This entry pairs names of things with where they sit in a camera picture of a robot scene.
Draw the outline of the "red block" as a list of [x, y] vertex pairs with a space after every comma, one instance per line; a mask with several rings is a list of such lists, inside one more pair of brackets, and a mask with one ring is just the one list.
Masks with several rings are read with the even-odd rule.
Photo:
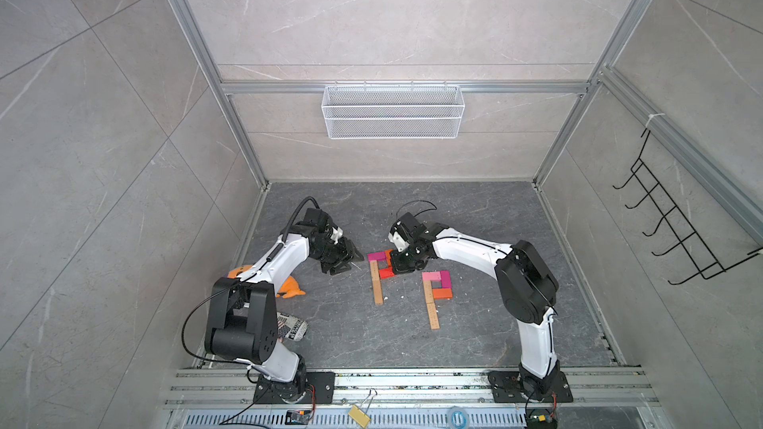
[[390, 267], [380, 270], [381, 279], [392, 278], [393, 276], [395, 276], [395, 274], [393, 273], [393, 270]]

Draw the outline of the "orange block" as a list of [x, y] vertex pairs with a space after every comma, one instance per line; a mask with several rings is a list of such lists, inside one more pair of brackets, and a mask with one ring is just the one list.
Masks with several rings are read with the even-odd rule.
[[432, 290], [434, 300], [450, 300], [453, 298], [453, 292], [450, 288], [435, 288]]

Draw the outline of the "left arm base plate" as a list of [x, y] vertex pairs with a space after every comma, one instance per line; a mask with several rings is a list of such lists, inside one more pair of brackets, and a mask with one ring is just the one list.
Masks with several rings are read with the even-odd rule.
[[333, 401], [336, 374], [331, 371], [298, 373], [294, 383], [275, 383], [259, 377], [255, 404], [329, 404]]

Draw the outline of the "light pink block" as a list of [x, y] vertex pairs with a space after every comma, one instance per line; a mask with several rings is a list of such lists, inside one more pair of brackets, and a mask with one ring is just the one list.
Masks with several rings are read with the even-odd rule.
[[421, 277], [423, 281], [429, 281], [429, 282], [441, 282], [442, 277], [441, 273], [439, 271], [435, 272], [422, 272]]

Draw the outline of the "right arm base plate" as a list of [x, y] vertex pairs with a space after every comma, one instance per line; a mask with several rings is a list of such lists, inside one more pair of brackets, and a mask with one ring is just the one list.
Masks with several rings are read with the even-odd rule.
[[559, 367], [544, 379], [526, 371], [489, 371], [487, 377], [496, 403], [574, 401], [566, 374]]

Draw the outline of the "wooden block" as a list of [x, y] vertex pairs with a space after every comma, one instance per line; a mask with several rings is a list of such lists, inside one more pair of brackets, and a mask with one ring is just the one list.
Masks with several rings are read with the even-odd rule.
[[379, 262], [377, 260], [373, 260], [370, 262], [370, 270], [371, 270], [371, 276], [372, 276], [372, 282], [374, 285], [381, 283], [381, 275], [379, 270]]
[[433, 302], [427, 302], [426, 311], [427, 311], [427, 317], [428, 317], [428, 323], [429, 323], [430, 329], [439, 330], [440, 324], [439, 324], [436, 305]]
[[424, 293], [424, 299], [425, 303], [427, 305], [434, 304], [434, 298], [432, 293], [432, 286], [431, 282], [429, 280], [423, 281], [423, 293]]
[[373, 285], [373, 294], [374, 294], [375, 304], [378, 306], [381, 306], [383, 305], [383, 289], [382, 289], [381, 281], [373, 280], [372, 285]]

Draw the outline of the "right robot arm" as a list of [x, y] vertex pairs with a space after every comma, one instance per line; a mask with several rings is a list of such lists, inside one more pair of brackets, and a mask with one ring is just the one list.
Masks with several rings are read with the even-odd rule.
[[430, 260], [444, 259], [495, 278], [505, 308], [518, 322], [523, 393], [534, 401], [552, 393], [562, 374], [552, 327], [560, 284], [530, 242], [488, 242], [439, 222], [421, 222], [410, 213], [391, 226], [389, 241], [395, 246], [391, 266], [396, 274], [421, 271]]

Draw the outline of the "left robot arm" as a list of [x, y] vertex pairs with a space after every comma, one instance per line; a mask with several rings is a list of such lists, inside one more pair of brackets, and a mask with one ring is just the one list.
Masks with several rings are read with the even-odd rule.
[[287, 349], [278, 337], [276, 293], [308, 259], [317, 261], [328, 275], [344, 273], [363, 259], [310, 196], [300, 202], [275, 244], [254, 266], [218, 279], [211, 295], [194, 309], [208, 308], [207, 353], [254, 369], [287, 401], [308, 391], [307, 369], [304, 357]]

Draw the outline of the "magenta block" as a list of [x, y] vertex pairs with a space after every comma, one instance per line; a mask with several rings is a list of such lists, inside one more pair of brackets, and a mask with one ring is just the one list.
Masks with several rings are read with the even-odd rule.
[[367, 255], [367, 258], [369, 261], [386, 261], [387, 260], [387, 252], [385, 251], [379, 251], [379, 252], [373, 252], [369, 253]]
[[442, 289], [451, 289], [452, 283], [451, 283], [451, 276], [450, 272], [447, 270], [442, 270], [439, 272], [440, 274], [440, 287]]

